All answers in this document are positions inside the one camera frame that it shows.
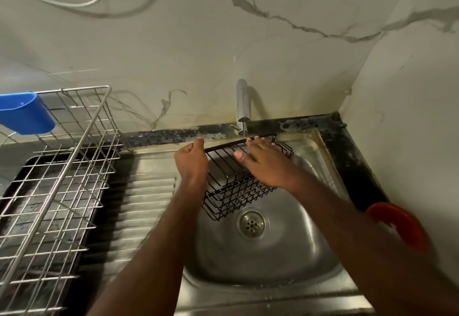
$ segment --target person's left hand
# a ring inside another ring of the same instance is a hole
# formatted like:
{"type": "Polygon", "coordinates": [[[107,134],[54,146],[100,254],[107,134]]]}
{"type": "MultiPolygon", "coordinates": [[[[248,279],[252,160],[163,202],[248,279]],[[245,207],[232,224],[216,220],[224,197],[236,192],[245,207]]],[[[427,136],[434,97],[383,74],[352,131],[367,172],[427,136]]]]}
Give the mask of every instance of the person's left hand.
{"type": "Polygon", "coordinates": [[[182,177],[182,184],[206,186],[209,161],[204,152],[202,137],[176,151],[174,159],[182,177]]]}

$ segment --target blue container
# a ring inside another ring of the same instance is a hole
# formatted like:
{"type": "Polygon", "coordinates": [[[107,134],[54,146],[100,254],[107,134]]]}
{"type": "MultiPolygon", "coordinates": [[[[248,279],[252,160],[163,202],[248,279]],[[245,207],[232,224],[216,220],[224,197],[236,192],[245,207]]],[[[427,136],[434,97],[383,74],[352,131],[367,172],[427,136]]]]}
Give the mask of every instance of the blue container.
{"type": "Polygon", "coordinates": [[[55,127],[34,92],[0,94],[0,124],[20,134],[48,133],[55,127]]]}

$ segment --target faucet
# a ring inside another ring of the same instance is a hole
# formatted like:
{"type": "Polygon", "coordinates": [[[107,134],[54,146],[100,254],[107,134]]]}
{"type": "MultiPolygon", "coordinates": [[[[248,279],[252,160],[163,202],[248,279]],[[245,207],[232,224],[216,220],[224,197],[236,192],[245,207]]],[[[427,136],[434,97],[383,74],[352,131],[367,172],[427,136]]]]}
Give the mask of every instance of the faucet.
{"type": "Polygon", "coordinates": [[[237,126],[232,125],[239,136],[247,135],[247,122],[250,121],[249,92],[247,90],[247,81],[239,79],[236,83],[236,102],[237,102],[237,126]]]}

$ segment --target forearm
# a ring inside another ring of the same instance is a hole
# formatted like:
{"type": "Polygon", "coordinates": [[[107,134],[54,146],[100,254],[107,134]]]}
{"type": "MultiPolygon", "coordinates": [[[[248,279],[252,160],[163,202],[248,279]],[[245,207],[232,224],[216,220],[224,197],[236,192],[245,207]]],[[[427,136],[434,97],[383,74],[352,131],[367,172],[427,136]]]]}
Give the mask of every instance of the forearm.
{"type": "Polygon", "coordinates": [[[361,292],[381,315],[449,315],[458,292],[424,256],[298,170],[287,190],[304,206],[361,292]]]}
{"type": "Polygon", "coordinates": [[[90,316],[174,313],[204,191],[202,184],[180,186],[156,228],[96,301],[90,316]]]}

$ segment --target drain strainer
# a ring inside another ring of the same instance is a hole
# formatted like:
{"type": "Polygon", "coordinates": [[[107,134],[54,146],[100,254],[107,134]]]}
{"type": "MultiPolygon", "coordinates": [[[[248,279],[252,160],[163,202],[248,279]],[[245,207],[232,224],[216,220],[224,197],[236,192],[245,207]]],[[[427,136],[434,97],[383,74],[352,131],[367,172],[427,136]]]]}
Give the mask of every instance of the drain strainer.
{"type": "Polygon", "coordinates": [[[241,234],[248,238],[258,238],[265,229],[265,221],[260,213],[247,211],[239,219],[241,234]]]}

